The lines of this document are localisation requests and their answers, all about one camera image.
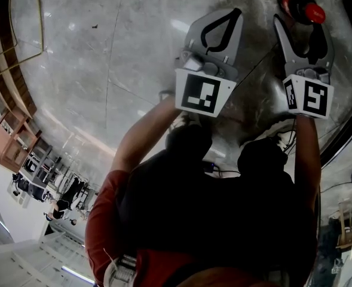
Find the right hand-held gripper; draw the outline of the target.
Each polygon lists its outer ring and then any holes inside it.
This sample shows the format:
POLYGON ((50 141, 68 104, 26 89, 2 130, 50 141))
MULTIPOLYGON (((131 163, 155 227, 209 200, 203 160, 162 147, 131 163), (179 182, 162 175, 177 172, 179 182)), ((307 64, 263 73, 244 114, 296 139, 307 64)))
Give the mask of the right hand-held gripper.
POLYGON ((309 64, 307 58, 296 53, 290 31, 278 14, 273 17, 273 25, 286 62, 283 87, 288 112, 327 120, 334 94, 330 70, 335 58, 329 30, 324 24, 313 24, 309 64))

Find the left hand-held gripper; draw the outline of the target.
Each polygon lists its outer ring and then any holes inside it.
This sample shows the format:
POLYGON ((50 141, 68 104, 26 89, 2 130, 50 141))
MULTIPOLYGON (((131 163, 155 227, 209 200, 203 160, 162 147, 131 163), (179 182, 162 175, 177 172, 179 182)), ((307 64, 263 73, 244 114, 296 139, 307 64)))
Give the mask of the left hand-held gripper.
POLYGON ((242 29, 239 8, 216 10, 192 23, 185 38, 190 50, 181 53, 180 66, 175 69, 178 109, 214 118, 219 115, 237 85, 238 71, 232 66, 242 29))

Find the red label cola bottle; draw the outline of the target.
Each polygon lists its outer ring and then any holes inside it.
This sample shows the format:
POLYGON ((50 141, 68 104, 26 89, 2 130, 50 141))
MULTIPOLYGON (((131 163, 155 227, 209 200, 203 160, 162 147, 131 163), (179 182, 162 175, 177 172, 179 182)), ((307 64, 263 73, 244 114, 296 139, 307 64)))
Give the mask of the red label cola bottle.
POLYGON ((313 25, 311 39, 322 42, 325 39, 322 24, 326 20, 325 11, 315 0, 277 0, 282 12, 303 25, 313 25))

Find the person's left forearm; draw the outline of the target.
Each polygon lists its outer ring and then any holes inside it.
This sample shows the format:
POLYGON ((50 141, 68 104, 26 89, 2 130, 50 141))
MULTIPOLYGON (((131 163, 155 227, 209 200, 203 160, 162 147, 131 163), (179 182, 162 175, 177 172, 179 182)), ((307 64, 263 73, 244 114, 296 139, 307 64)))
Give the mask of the person's left forearm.
POLYGON ((124 135, 115 153, 111 170, 130 173, 148 155, 169 129, 181 110, 175 107, 175 97, 167 96, 124 135))

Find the person's right forearm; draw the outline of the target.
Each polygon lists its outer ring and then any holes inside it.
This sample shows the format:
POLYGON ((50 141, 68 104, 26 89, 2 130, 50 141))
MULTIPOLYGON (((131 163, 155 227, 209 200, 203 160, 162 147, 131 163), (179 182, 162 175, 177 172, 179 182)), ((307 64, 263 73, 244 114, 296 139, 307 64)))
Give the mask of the person's right forearm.
POLYGON ((322 166, 316 124, 312 118, 296 117, 295 188, 300 204, 314 215, 322 166))

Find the person's left white shoe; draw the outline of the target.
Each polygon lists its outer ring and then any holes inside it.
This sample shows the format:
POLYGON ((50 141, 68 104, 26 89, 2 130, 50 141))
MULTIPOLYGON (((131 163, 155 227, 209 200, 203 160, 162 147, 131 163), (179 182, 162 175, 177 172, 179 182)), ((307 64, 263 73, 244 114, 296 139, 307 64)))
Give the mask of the person's left white shoe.
MULTIPOLYGON (((169 96, 175 97, 175 93, 171 90, 160 91, 158 95, 159 95, 160 102, 169 96)), ((194 112, 182 111, 177 116, 177 118, 171 123, 169 127, 169 133, 171 133, 173 130, 175 130, 178 127, 191 126, 193 124, 196 124, 198 126, 201 125, 198 114, 194 112)))

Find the person's black trousers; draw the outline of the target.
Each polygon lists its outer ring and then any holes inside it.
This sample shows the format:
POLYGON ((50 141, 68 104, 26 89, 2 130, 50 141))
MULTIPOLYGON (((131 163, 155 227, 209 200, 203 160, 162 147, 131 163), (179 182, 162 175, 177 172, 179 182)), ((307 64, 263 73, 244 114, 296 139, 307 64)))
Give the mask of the person's black trousers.
POLYGON ((204 172, 211 144, 206 129, 182 126, 132 171, 117 195, 130 244, 257 267, 311 267, 316 220, 284 171, 287 156, 276 138, 248 143, 240 176, 230 178, 204 172))

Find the wooden platform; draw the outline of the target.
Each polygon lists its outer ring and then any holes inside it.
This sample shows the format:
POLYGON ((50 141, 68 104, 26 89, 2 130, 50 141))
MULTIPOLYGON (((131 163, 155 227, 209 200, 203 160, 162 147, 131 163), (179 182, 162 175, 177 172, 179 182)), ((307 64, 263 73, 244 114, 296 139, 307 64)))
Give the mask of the wooden platform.
POLYGON ((18 108, 28 117, 36 113, 21 64, 31 60, 17 57, 18 41, 11 19, 11 1, 0 0, 0 101, 10 111, 18 108))

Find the person's red shirt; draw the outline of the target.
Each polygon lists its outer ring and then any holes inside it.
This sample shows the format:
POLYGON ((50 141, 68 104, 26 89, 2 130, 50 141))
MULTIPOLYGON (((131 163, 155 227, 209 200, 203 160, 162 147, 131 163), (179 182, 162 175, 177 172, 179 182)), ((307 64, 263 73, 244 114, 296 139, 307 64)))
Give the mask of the person's red shirt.
POLYGON ((110 172, 88 217, 85 248, 96 283, 106 287, 112 264, 125 255, 135 257, 133 287, 277 287, 268 273, 287 275, 289 287, 304 287, 311 267, 257 267, 216 259, 201 259, 188 253, 139 249, 130 244, 117 208, 119 190, 131 173, 110 172))

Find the pink wooden shelf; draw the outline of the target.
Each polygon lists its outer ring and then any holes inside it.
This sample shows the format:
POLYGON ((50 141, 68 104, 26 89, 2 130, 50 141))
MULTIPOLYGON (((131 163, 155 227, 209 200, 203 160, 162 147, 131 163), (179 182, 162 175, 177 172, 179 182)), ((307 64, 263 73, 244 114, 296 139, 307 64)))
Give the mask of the pink wooden shelf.
POLYGON ((17 173, 33 150, 42 131, 19 108, 0 118, 0 165, 17 173))

